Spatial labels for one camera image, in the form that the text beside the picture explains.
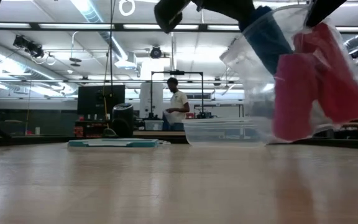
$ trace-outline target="red cloth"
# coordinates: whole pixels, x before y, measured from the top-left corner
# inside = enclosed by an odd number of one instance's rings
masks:
[[[313,134],[310,113],[318,97],[313,62],[312,54],[281,55],[278,61],[273,119],[277,138],[296,141]]]
[[[318,24],[310,34],[295,35],[294,45],[297,52],[319,59],[318,101],[325,115],[335,124],[357,119],[358,84],[327,24]]]

